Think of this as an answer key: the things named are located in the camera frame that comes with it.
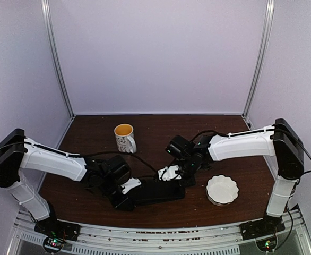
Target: wooden table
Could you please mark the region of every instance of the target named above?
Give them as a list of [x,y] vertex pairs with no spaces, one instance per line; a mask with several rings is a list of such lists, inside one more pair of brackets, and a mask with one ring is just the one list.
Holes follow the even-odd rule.
[[[134,126],[137,155],[156,169],[171,162],[172,157],[165,152],[165,147],[177,134],[190,139],[206,129],[220,132],[247,129],[241,116],[229,115],[78,116],[60,149],[81,154],[116,150],[114,127],[121,123]],[[153,174],[135,158],[125,158],[132,167],[132,176]],[[239,187],[238,198],[225,207],[214,206],[205,194],[208,179],[220,174],[230,176]],[[137,207],[133,212],[114,210],[108,199],[99,193],[91,194],[83,184],[57,175],[46,176],[40,194],[53,204],[59,219],[113,227],[195,227],[261,218],[274,179],[263,157],[247,157],[215,162],[211,170],[196,174],[196,182],[196,186],[186,189],[185,199]]]

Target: mug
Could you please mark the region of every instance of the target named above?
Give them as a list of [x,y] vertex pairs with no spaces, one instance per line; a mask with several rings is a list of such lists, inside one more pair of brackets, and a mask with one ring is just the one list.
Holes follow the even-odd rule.
[[114,134],[119,151],[136,153],[133,131],[133,127],[129,124],[120,124],[115,127]]

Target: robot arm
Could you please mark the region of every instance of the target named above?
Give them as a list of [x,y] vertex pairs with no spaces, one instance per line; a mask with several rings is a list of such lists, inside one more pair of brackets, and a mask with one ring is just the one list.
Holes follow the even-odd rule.
[[236,157],[276,156],[278,176],[263,219],[240,226],[244,240],[257,238],[284,230],[281,216],[304,172],[302,144],[284,119],[258,130],[205,136],[196,144],[176,136],[166,151],[177,159],[177,165],[161,169],[159,178],[175,178],[182,185],[191,186],[195,184],[194,173],[206,163]]

